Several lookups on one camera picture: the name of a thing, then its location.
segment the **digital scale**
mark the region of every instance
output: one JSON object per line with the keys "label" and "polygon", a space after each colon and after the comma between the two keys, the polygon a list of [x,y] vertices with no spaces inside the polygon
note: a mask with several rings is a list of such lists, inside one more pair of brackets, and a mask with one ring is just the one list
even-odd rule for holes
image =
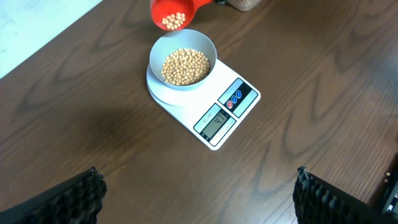
{"label": "digital scale", "polygon": [[174,90],[147,69],[153,99],[211,150],[219,149],[260,100],[242,76],[217,60],[206,82],[187,91]]}

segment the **bowl of chickpeas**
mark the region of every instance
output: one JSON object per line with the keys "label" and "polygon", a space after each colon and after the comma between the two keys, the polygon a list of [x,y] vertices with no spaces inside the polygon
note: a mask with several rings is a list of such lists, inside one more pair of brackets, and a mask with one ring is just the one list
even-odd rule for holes
{"label": "bowl of chickpeas", "polygon": [[150,67],[155,76],[175,90],[198,88],[212,75],[217,51],[212,41],[195,30],[177,30],[152,47]]}

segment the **red button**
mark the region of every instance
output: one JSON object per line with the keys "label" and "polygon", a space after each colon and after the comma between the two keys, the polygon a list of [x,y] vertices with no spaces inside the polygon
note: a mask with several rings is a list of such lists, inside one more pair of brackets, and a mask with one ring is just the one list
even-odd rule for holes
{"label": "red button", "polygon": [[226,102],[226,106],[231,109],[233,107],[232,101],[228,100],[228,102]]}

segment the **scale button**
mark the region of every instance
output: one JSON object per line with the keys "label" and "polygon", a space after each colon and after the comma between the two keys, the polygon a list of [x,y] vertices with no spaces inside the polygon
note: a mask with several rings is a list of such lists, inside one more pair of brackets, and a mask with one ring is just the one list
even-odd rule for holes
{"label": "scale button", "polygon": [[236,97],[236,96],[232,96],[232,97],[231,97],[231,100],[232,100],[232,103],[236,103],[236,102],[238,102],[238,99],[237,99],[237,97]]}
{"label": "scale button", "polygon": [[228,107],[228,109],[231,109],[233,107],[232,101],[228,100],[228,102],[226,102],[226,106]]}
{"label": "scale button", "polygon": [[242,97],[242,92],[240,90],[236,91],[236,97],[238,97],[238,99]]}

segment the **bowl rim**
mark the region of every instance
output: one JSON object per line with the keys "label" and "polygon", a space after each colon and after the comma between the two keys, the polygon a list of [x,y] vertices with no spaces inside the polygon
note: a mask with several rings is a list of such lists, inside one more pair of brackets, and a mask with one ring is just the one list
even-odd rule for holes
{"label": "bowl rim", "polygon": [[[160,77],[158,77],[158,76],[155,74],[155,71],[154,71],[154,69],[152,68],[152,64],[151,64],[150,61],[151,61],[151,58],[152,58],[152,53],[153,53],[153,51],[154,51],[154,47],[155,47],[155,45],[158,43],[158,41],[159,41],[161,38],[163,38],[163,37],[165,37],[166,35],[168,35],[168,34],[170,34],[170,33],[173,33],[173,32],[184,32],[184,31],[196,32],[196,33],[201,34],[201,35],[203,35],[204,37],[206,37],[206,38],[208,39],[208,41],[211,43],[211,45],[213,46],[213,49],[214,49],[214,51],[215,51],[216,60],[215,60],[215,62],[214,62],[214,66],[210,69],[210,73],[209,73],[204,79],[202,79],[201,81],[199,81],[199,82],[197,82],[197,83],[194,83],[194,84],[192,84],[192,85],[177,86],[177,85],[173,85],[173,84],[167,83],[167,82],[165,82],[163,79],[161,79]],[[193,89],[194,86],[200,86],[200,85],[202,85],[202,84],[204,83],[204,81],[211,75],[211,72],[213,71],[213,69],[216,67],[216,64],[217,64],[217,56],[218,56],[218,55],[217,55],[217,48],[216,48],[216,46],[214,45],[213,41],[211,41],[210,38],[209,38],[208,36],[206,36],[205,34],[199,32],[199,31],[197,31],[197,30],[193,30],[193,29],[174,30],[174,31],[171,31],[171,32],[168,32],[168,33],[164,34],[162,37],[159,37],[159,39],[157,39],[156,42],[153,44],[153,46],[152,46],[152,48],[151,48],[151,50],[150,50],[150,54],[149,54],[149,65],[150,65],[150,69],[151,69],[152,72],[154,73],[154,76],[156,76],[156,78],[159,79],[163,84],[165,84],[165,85],[167,85],[167,86],[169,86],[169,87],[171,87],[171,88],[173,88],[173,89],[175,89],[175,90],[191,90],[191,89]]]}

